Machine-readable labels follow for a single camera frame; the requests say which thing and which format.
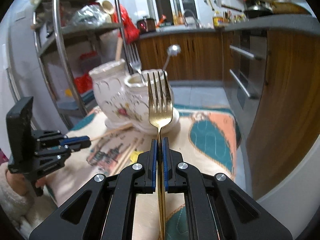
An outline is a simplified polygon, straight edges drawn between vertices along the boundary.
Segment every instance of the floor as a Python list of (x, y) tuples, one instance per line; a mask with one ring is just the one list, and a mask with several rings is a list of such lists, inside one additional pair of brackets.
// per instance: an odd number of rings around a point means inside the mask
[[(187, 106), (226, 106), (228, 99), (221, 87), (172, 87), (174, 103)], [(240, 147), (237, 150), (235, 183), (246, 190), (243, 156)]]

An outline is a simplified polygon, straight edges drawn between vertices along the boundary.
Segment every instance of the shelf rack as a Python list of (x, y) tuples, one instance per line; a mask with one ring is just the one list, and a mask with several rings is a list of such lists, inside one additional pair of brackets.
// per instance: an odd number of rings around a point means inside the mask
[[(35, 38), (35, 46), (36, 46), (36, 53), (38, 57), (38, 61), (40, 64), (40, 69), (42, 72), (42, 76), (44, 78), (44, 82), (47, 86), (49, 91), (50, 97), (60, 115), (63, 122), (65, 123), (68, 129), (72, 128), (72, 123), (68, 118), (68, 115), (74, 115), (78, 117), (85, 117), (88, 114), (88, 109), (92, 108), (92, 101), (85, 104), (81, 95), (79, 94), (75, 82), (74, 77), (71, 71), (71, 67), (68, 61), (66, 47), (79, 43), (81, 41), (88, 40), (88, 36), (92, 35), (102, 35), (106, 32), (110, 32), (115, 29), (119, 29), (122, 39), (124, 40), (124, 53), (125, 59), (127, 60), (127, 48), (125, 42), (125, 35), (124, 35), (124, 28), (122, 23), (122, 18), (120, 14), (120, 2), (119, 0), (115, 0), (115, 7), (118, 19), (120, 19), (119, 23), (105, 23), (102, 26), (94, 27), (94, 26), (65, 26), (61, 27), (61, 19), (60, 19), (60, 2), (69, 1), (69, 2), (76, 2), (77, 4), (81, 4), (82, 6), (87, 5), (90, 2), (94, 2), (96, 0), (40, 0), (38, 4), (35, 5), (35, 10), (33, 13), (33, 23), (36, 24), (36, 15), (37, 13), (42, 12), (42, 2), (52, 2), (52, 18), (53, 18), (53, 28), (54, 33), (44, 42), (41, 44), (40, 42), (40, 33), (39, 30), (34, 30), (34, 38)], [(50, 83), (49, 72), (47, 67), (45, 66), (42, 57), (50, 52), (58, 51), (59, 58), (61, 64), (64, 69), (65, 76), (68, 81), (69, 88), (71, 90), (72, 96), (76, 102), (77, 109), (76, 110), (66, 110), (60, 109), (57, 105), (57, 96), (52, 88), (52, 84)]]

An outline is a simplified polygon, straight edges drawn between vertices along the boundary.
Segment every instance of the silver fork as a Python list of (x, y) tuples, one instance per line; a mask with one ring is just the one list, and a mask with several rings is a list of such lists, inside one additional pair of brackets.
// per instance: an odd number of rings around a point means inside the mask
[(158, 142), (158, 151), (157, 152), (157, 177), (158, 177), (158, 203), (159, 203), (159, 213), (160, 213), (160, 234), (161, 238), (165, 238), (165, 199), (164, 199), (164, 167), (163, 167), (163, 154), (162, 154), (162, 143), (161, 143), (161, 129), (169, 124), (173, 117), (173, 108), (171, 101), (171, 94), (169, 89), (169, 84), (165, 72), (164, 75), (164, 88), (165, 95), (163, 95), (162, 85), (160, 80), (160, 74), (158, 71), (158, 80), (159, 80), (159, 89), (160, 89), (160, 100), (161, 105), (159, 104), (159, 95), (156, 85), (155, 73), (153, 73), (153, 84), (155, 88), (156, 95), (156, 104), (154, 104), (150, 76), (148, 74), (148, 93), (149, 93), (149, 122), (158, 129), (157, 142)]
[(133, 45), (130, 44), (129, 47), (128, 47), (128, 57), (129, 57), (129, 65), (130, 67), (137, 71), (140, 75), (140, 78), (142, 80), (142, 83), (144, 85), (146, 85), (146, 80), (144, 78), (144, 76), (142, 75), (142, 72), (141, 72), (141, 61), (140, 61), (140, 57), (139, 57), (139, 53), (138, 53), (138, 50), (137, 50), (137, 45), (135, 44), (134, 45), (134, 48), (133, 48)]

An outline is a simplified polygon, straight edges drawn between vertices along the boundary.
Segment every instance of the metal bolt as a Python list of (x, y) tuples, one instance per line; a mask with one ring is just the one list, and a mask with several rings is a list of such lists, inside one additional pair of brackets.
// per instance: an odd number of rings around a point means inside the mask
[(219, 173), (216, 175), (216, 178), (217, 178), (217, 180), (225, 181), (227, 177), (224, 174)]
[(94, 176), (94, 180), (96, 182), (103, 181), (104, 180), (104, 176), (102, 174), (98, 174), (98, 175)]
[(132, 165), (132, 168), (136, 171), (140, 170), (142, 168), (142, 165), (140, 163), (135, 163)]
[(188, 168), (188, 164), (186, 164), (186, 163), (179, 163), (179, 164), (178, 164), (178, 168), (184, 170), (184, 169)]

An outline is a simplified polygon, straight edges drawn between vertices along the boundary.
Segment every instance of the table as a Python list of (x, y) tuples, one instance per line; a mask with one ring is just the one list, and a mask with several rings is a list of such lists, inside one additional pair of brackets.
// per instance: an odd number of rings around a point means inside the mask
[[(183, 160), (202, 173), (223, 172), (234, 180), (236, 149), (241, 140), (235, 118), (227, 108), (199, 108), (175, 105), (178, 124), (167, 134), (170, 148), (182, 153)], [(93, 109), (67, 135), (90, 138), (106, 132), (105, 114)], [(138, 154), (150, 150), (151, 135), (131, 128), (94, 141), (92, 146), (72, 153), (65, 167), (47, 177), (60, 206), (97, 173), (111, 176), (136, 162)], [(166, 193), (166, 239), (188, 239), (183, 194)], [(137, 195), (132, 239), (159, 238), (157, 194)]]

